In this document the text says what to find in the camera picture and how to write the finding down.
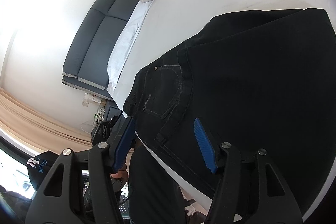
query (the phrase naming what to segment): black jeans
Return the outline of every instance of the black jeans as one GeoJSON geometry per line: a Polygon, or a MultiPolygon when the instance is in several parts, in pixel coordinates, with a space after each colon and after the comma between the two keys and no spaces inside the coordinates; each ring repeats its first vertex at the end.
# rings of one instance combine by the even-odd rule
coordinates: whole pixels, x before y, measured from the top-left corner
{"type": "Polygon", "coordinates": [[[304,214],[335,159],[334,29],[322,9],[214,17],[137,73],[123,109],[141,140],[210,198],[219,177],[198,147],[197,117],[222,142],[266,149],[304,214]]]}
{"type": "Polygon", "coordinates": [[[142,145],[129,166],[129,214],[134,224],[185,224],[178,184],[142,145]]]}

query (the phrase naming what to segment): beige curtain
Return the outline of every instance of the beige curtain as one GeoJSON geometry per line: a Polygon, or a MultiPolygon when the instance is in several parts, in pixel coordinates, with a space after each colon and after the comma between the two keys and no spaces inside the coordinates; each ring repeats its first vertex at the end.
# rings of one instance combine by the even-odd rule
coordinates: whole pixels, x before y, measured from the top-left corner
{"type": "Polygon", "coordinates": [[[0,127],[38,152],[51,150],[60,154],[65,148],[75,152],[91,148],[91,136],[37,112],[1,88],[0,127]]]}

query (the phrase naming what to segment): electrical outlet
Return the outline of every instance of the electrical outlet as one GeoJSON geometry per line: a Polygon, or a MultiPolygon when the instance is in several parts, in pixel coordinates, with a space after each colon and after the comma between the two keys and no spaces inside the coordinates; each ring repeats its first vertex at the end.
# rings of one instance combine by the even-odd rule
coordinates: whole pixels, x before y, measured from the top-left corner
{"type": "Polygon", "coordinates": [[[102,98],[91,93],[85,93],[84,100],[87,100],[89,103],[100,105],[102,98]]]}
{"type": "Polygon", "coordinates": [[[88,105],[89,105],[89,101],[88,100],[83,100],[82,106],[88,106],[88,105]]]}

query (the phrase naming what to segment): white wall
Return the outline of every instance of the white wall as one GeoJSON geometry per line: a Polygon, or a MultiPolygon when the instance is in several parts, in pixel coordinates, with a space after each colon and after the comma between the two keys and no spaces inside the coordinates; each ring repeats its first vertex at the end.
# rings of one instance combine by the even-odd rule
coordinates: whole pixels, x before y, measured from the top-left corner
{"type": "Polygon", "coordinates": [[[93,120],[97,106],[82,106],[85,92],[61,83],[62,68],[94,1],[0,0],[0,85],[36,110],[75,128],[93,120]]]}

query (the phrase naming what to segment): stitching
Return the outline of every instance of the stitching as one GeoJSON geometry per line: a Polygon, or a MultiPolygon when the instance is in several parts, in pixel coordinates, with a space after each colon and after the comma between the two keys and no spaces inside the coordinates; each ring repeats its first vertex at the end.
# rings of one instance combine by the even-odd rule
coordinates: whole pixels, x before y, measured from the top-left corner
{"type": "Polygon", "coordinates": [[[167,115],[167,113],[169,113],[169,112],[171,111],[171,109],[176,105],[176,102],[178,101],[179,96],[180,96],[181,93],[182,93],[180,77],[179,77],[179,75],[177,74],[177,72],[176,72],[174,69],[172,69],[172,67],[179,67],[179,69],[180,69],[180,71],[181,71],[181,67],[180,67],[179,65],[164,65],[164,66],[158,67],[158,69],[160,69],[160,70],[163,70],[163,69],[170,69],[170,70],[172,70],[172,71],[176,74],[176,77],[177,77],[177,79],[178,79],[178,83],[179,83],[179,88],[178,88],[177,91],[175,92],[173,98],[170,100],[170,102],[168,103],[168,105],[170,105],[170,104],[172,103],[173,100],[174,100],[174,102],[172,103],[172,105],[171,105],[171,106],[170,106],[170,107],[169,107],[163,114],[156,113],[156,112],[154,112],[154,111],[152,111],[152,110],[149,110],[149,109],[147,109],[147,108],[145,108],[145,110],[144,110],[144,111],[145,111],[146,113],[148,113],[148,114],[153,113],[153,114],[158,115],[160,119],[163,119],[163,118],[167,115]]]}
{"type": "Polygon", "coordinates": [[[95,10],[95,11],[97,11],[97,12],[100,12],[100,13],[103,14],[105,17],[112,17],[112,18],[116,18],[116,19],[119,19],[119,20],[122,20],[122,21],[127,22],[125,19],[122,19],[122,18],[119,18],[119,17],[115,17],[115,16],[109,16],[109,15],[104,14],[103,12],[101,12],[101,11],[95,9],[95,8],[90,8],[90,9],[91,9],[91,10],[95,10]]]}
{"type": "MultiPolygon", "coordinates": [[[[187,57],[186,51],[187,51],[187,49],[184,49],[184,50],[180,53],[179,58],[181,58],[181,62],[186,62],[186,63],[188,64],[188,68],[190,68],[190,64],[189,64],[189,61],[188,61],[188,57],[187,57]]],[[[191,82],[193,83],[193,75],[192,75],[191,71],[190,71],[189,73],[190,73],[190,76],[188,76],[188,75],[186,75],[186,76],[187,76],[187,78],[190,77],[190,78],[191,78],[191,82]]],[[[182,93],[181,93],[181,95],[184,94],[185,91],[188,93],[188,89],[191,88],[191,90],[190,90],[190,96],[188,96],[188,97],[189,97],[189,99],[188,99],[188,103],[187,103],[187,105],[186,105],[186,108],[185,108],[184,111],[183,111],[183,115],[185,115],[185,112],[186,112],[187,108],[189,107],[190,100],[191,100],[191,97],[192,97],[192,94],[193,94],[193,84],[192,84],[192,83],[191,83],[191,86],[189,86],[188,83],[187,83],[186,85],[184,84],[183,91],[182,91],[182,93]]],[[[180,100],[181,100],[181,96],[179,97],[179,101],[178,101],[178,105],[177,105],[177,106],[179,106],[179,104],[180,104],[180,100]]],[[[177,126],[180,124],[180,122],[181,122],[180,120],[177,119],[177,117],[175,117],[175,119],[176,119],[176,124],[175,124],[174,126],[170,125],[170,126],[167,126],[167,128],[165,128],[165,127],[166,127],[166,124],[167,124],[167,123],[165,123],[164,126],[161,128],[161,130],[159,131],[159,133],[158,133],[157,136],[161,136],[161,138],[163,138],[164,141],[160,142],[160,141],[156,138],[156,139],[159,141],[159,143],[164,144],[164,143],[167,142],[167,140],[169,140],[170,137],[173,135],[173,129],[174,129],[175,127],[177,127],[177,126]]]]}
{"type": "Polygon", "coordinates": [[[138,104],[137,110],[136,110],[136,112],[134,113],[134,115],[138,112],[138,110],[139,110],[139,108],[140,108],[140,103],[141,103],[142,98],[143,98],[143,95],[144,95],[144,93],[145,93],[145,87],[146,87],[147,75],[148,75],[148,72],[149,72],[149,68],[150,68],[150,67],[151,67],[151,66],[149,65],[148,68],[147,68],[147,70],[146,70],[145,80],[144,80],[144,82],[143,82],[143,86],[142,86],[142,94],[141,94],[141,97],[140,97],[140,100],[139,100],[139,104],[138,104]]]}

